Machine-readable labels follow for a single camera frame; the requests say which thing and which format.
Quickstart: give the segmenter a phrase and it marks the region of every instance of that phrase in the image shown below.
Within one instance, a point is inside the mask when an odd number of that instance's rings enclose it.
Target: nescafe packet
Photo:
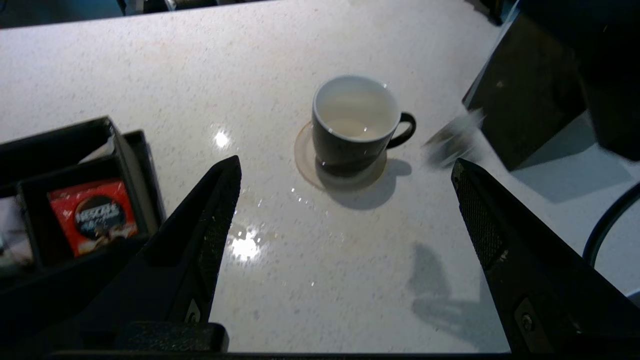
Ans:
[[[120,179],[71,186],[48,196],[76,257],[138,232]]]

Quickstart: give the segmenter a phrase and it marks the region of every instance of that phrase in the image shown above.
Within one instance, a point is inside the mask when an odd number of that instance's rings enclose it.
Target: black coffee cup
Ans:
[[[401,122],[409,128],[393,138]],[[330,174],[358,174],[415,132],[415,119],[400,111],[387,86],[362,76],[327,81],[314,96],[313,141],[317,164]]]

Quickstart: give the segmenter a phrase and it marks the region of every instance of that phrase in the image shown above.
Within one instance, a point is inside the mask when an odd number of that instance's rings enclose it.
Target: screw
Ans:
[[[529,314],[524,314],[522,315],[522,327],[524,327],[526,332],[531,332],[533,331],[533,319],[531,318],[531,315]]]

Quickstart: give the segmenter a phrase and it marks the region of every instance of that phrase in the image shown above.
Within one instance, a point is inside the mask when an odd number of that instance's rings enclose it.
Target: speckled countertop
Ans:
[[[109,115],[142,128],[170,213],[215,162],[238,154],[242,194],[211,321],[231,351],[473,352],[508,348],[449,171],[421,145],[453,116],[499,29],[463,0],[270,1],[0,31],[0,141]],[[314,90],[365,74],[418,121],[358,195],[305,182],[293,143]],[[640,168],[597,147],[507,173],[479,163],[574,249]],[[640,286],[640,209],[598,269]]]

